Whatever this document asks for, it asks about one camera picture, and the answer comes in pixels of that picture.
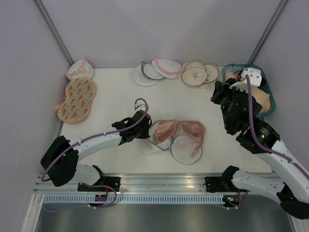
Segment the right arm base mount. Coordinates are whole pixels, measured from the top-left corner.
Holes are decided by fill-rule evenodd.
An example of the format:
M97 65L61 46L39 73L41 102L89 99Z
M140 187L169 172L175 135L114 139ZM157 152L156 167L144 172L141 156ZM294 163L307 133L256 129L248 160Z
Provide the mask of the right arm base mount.
M209 193L217 192L231 192L233 187L221 177L218 176L208 176L204 178L203 189Z

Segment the blue-trimmed white mesh laundry bag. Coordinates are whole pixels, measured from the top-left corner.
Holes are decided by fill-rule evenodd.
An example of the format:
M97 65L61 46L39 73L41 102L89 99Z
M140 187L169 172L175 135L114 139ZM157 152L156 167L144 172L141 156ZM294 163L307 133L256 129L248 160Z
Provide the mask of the blue-trimmed white mesh laundry bag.
M184 135L177 135L175 139L171 138L162 143L155 143L153 133L159 122L163 120L156 121L149 129L150 138L138 140L139 149L147 154L156 155L162 152L170 152L172 157L179 163L183 165L191 165L196 163L203 154L203 148L201 148L196 156L190 157L190 154L193 152L194 148L187 147L185 149L178 149L178 146L188 145L189 139Z

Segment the dusty pink bra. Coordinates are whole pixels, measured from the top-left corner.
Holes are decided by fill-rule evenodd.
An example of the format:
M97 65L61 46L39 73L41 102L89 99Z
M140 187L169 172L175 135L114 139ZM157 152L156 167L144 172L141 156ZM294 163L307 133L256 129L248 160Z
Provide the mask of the dusty pink bra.
M194 148L190 154L190 157L194 157L202 148L206 128L200 121L171 119L159 122L153 133L154 142L157 144L171 138L175 139L177 135L184 135L190 142L188 145L178 146L177 148Z

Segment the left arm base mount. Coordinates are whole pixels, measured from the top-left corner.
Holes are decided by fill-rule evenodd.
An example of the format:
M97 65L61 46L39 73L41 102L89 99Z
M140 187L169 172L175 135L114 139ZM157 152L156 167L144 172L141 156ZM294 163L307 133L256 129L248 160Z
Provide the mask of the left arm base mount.
M121 177L118 176L107 176L103 180L99 180L94 184L93 187L79 183L78 192L112 192L111 188L116 192L119 191L121 186Z

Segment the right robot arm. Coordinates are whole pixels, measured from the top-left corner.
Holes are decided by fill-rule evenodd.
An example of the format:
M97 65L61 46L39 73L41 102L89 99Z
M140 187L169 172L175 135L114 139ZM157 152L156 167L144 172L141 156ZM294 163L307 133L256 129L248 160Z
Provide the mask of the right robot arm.
M224 127L228 134L239 135L241 147L266 162L280 177L279 181L247 173L228 166L218 177L217 187L210 192L253 191L277 202L297 219L309 218L309 173L288 151L279 134L258 117L263 109L262 99L254 97L259 89L237 90L234 79L216 81L211 102L220 105Z

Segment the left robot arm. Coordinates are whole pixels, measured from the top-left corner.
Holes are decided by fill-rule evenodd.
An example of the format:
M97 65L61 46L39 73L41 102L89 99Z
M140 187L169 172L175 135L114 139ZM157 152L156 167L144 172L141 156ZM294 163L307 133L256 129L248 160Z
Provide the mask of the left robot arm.
M151 124L151 116L139 110L133 117L115 122L102 132L86 138L55 138L41 159L44 169L41 181L51 181L55 187L79 182L89 185L94 191L103 190L105 175L102 170L96 165L83 165L80 161L103 149L130 143L134 139L149 138Z

